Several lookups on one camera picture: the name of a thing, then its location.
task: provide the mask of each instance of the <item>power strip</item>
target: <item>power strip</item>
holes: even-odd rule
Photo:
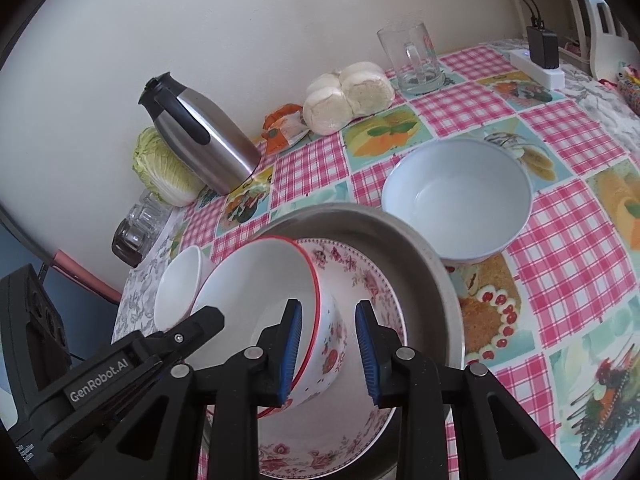
[[[540,83],[550,90],[558,90],[564,88],[564,72],[561,68],[542,68],[536,65],[529,57],[529,51],[524,48],[521,50],[511,50],[511,64],[522,70],[533,81]]]

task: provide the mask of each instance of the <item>tablecloth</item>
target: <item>tablecloth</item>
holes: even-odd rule
[[[197,244],[217,264],[297,208],[379,207],[391,169],[424,142],[498,142],[529,173],[534,205],[502,254],[447,268],[465,360],[491,368],[581,478],[613,478],[640,439],[640,120],[571,65],[562,64],[562,91],[537,85],[508,61],[520,47],[497,41],[442,56],[441,89],[418,97],[398,90],[389,110],[265,156],[229,196],[207,190],[175,212],[130,272],[113,339],[155,330],[158,282],[181,248]],[[447,439],[457,478],[451,421]]]

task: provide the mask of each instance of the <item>stainless steel basin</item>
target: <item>stainless steel basin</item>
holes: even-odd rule
[[[379,209],[331,203],[293,211],[255,237],[265,234],[330,238],[368,256],[396,292],[409,345],[439,364],[462,368],[464,332],[458,298],[437,254],[413,228]],[[393,469],[400,417],[396,410],[384,433],[361,458],[329,476],[374,480]]]

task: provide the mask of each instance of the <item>thermos handle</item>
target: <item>thermos handle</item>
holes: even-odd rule
[[[178,101],[178,98],[168,91],[168,89],[162,88],[154,99],[180,124],[191,139],[203,146],[209,144],[211,140],[209,132],[187,111],[182,103]]]

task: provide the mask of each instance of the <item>glass mug handle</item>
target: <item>glass mug handle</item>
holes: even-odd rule
[[[418,49],[413,43],[407,42],[404,44],[404,50],[409,58],[409,62],[411,62],[411,66],[414,68],[418,84],[425,84],[427,82],[427,76],[424,74],[422,60],[420,59],[420,54],[418,54]]]

